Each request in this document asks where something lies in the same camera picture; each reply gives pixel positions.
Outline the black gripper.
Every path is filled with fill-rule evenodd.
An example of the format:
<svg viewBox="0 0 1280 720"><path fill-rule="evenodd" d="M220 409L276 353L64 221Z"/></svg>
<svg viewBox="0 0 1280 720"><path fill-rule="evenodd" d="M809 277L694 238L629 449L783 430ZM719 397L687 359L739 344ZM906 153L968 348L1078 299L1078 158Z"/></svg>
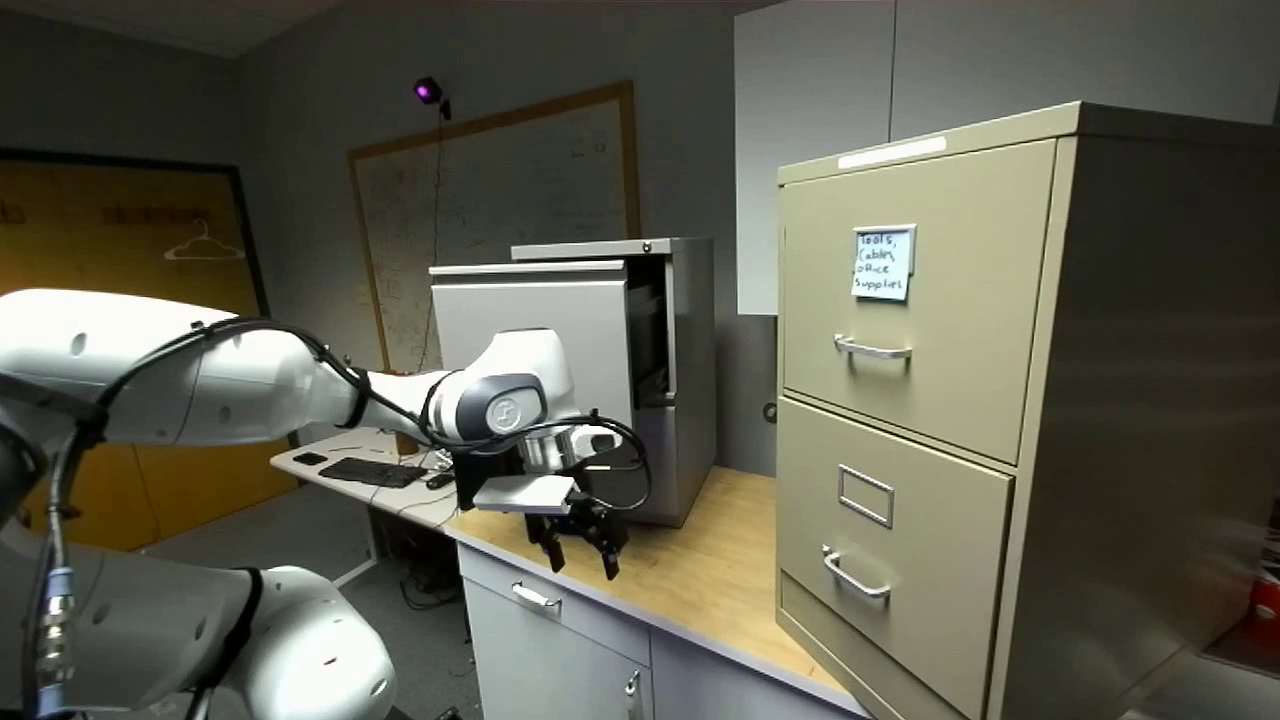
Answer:
<svg viewBox="0 0 1280 720"><path fill-rule="evenodd" d="M609 417L570 417L552 431L552 474L570 481L563 515L528 515L532 545L547 567L563 567L561 536L581 536L600 551L609 579L620 575L629 512L649 505L650 466L645 441Z"/></svg>

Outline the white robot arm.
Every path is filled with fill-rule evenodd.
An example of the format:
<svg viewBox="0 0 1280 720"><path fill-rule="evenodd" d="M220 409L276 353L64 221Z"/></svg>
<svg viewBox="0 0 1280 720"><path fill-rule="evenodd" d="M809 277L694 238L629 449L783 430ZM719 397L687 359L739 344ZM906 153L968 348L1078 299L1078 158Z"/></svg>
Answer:
<svg viewBox="0 0 1280 720"><path fill-rule="evenodd" d="M570 397L563 341L510 328L463 370L413 376L340 359L325 341L223 309L17 288L0 298L0 483L6 505L70 483L102 443L236 449L299 430L374 430L449 455L466 507L514 512L540 550L589 542L603 564L650 488L625 422ZM5 534L5 720L99 720L176 697L206 720L386 720L378 632L309 567L190 567L64 534Z"/></svg>

